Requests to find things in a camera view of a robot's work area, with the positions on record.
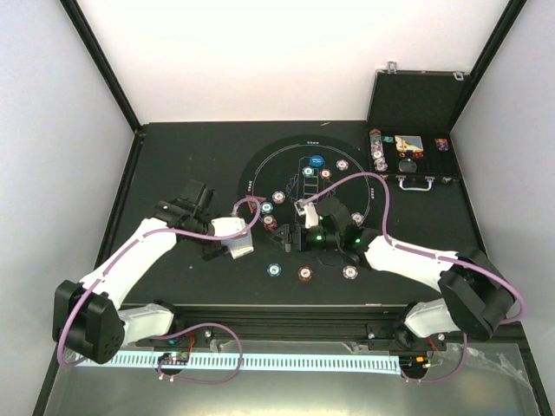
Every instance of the case lid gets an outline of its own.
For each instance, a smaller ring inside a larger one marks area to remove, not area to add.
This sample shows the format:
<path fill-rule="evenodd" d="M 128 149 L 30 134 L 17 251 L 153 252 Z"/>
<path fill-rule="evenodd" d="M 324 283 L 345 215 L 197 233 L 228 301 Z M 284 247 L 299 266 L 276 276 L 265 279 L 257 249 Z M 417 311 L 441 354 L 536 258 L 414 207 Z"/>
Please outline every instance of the case lid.
<path fill-rule="evenodd" d="M 461 72 L 379 70 L 367 123 L 370 128 L 449 132 L 469 79 Z"/>

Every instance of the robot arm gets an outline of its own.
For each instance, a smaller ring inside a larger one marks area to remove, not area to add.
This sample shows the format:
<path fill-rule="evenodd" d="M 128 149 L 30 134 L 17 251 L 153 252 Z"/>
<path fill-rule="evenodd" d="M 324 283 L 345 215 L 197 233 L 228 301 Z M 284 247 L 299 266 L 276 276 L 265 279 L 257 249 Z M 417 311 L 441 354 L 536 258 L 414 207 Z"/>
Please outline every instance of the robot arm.
<path fill-rule="evenodd" d="M 166 334 L 174 315 L 170 305 L 149 303 L 140 308 L 119 309 L 131 288 L 147 270 L 183 238 L 169 229 L 224 237 L 245 228 L 242 218 L 208 216 L 206 209 L 211 199 L 212 190 L 199 182 L 190 181 L 179 198 L 171 203 L 158 203 L 151 217 L 144 219 L 135 233 L 100 267 L 79 283 L 64 281 L 60 284 L 55 291 L 54 341 L 59 341 L 77 301 L 94 284 L 68 331 L 65 343 L 68 348 L 103 364 L 122 345 Z M 201 255 L 206 260 L 227 252 L 237 258 L 252 250 L 250 231 L 233 239 L 201 243 Z"/>
<path fill-rule="evenodd" d="M 321 219 L 291 233 L 289 239 L 296 242 L 297 250 L 339 249 L 348 263 L 396 273 L 442 294 L 436 301 L 410 305 L 401 314 L 400 325 L 410 333 L 405 339 L 462 330 L 486 341 L 514 304 L 513 295 L 500 284 L 456 264 L 462 260 L 501 276 L 477 249 L 440 251 L 395 239 L 389 242 L 379 231 L 357 226 L 336 198 L 310 205 L 300 201 L 297 214 L 305 217 L 307 224 Z"/>

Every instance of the blue token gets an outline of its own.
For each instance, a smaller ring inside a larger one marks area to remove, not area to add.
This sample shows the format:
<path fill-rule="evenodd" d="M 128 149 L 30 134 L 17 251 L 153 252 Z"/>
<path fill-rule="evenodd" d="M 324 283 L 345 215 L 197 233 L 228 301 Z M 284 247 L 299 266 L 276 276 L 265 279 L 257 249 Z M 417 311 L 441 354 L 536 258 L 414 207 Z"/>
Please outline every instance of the blue token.
<path fill-rule="evenodd" d="M 312 167 L 320 167 L 323 166 L 323 157 L 315 154 L 314 156 L 310 157 L 310 165 Z"/>
<path fill-rule="evenodd" d="M 281 275 L 281 266 L 277 263 L 272 263 L 268 266 L 268 274 L 272 277 Z"/>

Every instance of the open case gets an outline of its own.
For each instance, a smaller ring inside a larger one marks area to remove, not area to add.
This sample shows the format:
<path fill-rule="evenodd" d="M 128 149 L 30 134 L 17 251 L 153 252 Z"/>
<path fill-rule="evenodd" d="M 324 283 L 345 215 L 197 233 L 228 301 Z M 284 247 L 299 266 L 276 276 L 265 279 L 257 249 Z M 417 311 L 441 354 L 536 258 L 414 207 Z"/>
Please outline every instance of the open case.
<path fill-rule="evenodd" d="M 368 112 L 370 169 L 403 191 L 458 181 L 450 132 L 469 82 L 462 72 L 397 71 L 388 62 L 376 74 Z"/>

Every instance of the white poker chip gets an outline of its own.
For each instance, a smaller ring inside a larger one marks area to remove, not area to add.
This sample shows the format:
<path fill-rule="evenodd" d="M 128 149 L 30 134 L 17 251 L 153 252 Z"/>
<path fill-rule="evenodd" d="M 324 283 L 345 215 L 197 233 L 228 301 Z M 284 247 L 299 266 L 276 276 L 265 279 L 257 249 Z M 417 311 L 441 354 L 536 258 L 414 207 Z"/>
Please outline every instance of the white poker chip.
<path fill-rule="evenodd" d="M 274 204 L 282 204 L 285 201 L 285 194 L 281 191 L 274 192 L 271 200 L 274 201 Z"/>
<path fill-rule="evenodd" d="M 375 165 L 375 169 L 376 169 L 378 172 L 387 171 L 387 170 L 388 170 L 388 164 L 385 163 L 385 161 L 384 161 L 384 162 L 381 162 L 381 163 L 378 163 L 378 164 Z"/>
<path fill-rule="evenodd" d="M 350 217 L 353 218 L 353 221 L 355 221 L 356 225 L 361 225 L 364 222 L 364 217 L 360 212 L 354 212 L 353 214 L 351 214 Z"/>
<path fill-rule="evenodd" d="M 270 202 L 264 202 L 260 205 L 260 210 L 263 214 L 270 214 L 272 211 L 274 211 L 274 205 L 272 205 Z"/>
<path fill-rule="evenodd" d="M 345 266 L 343 268 L 343 277 L 349 280 L 354 280 L 358 276 L 358 270 L 355 266 Z"/>
<path fill-rule="evenodd" d="M 349 162 L 347 160 L 338 160 L 336 163 L 336 167 L 337 169 L 339 169 L 340 171 L 346 171 L 347 169 L 349 169 Z"/>
<path fill-rule="evenodd" d="M 320 176 L 322 177 L 322 179 L 331 178 L 331 170 L 330 169 L 322 169 L 320 171 Z"/>
<path fill-rule="evenodd" d="M 310 166 L 306 166 L 306 167 L 303 169 L 303 175 L 304 175 L 305 177 L 312 176 L 313 174 L 314 174 L 314 169 L 312 169 Z"/>

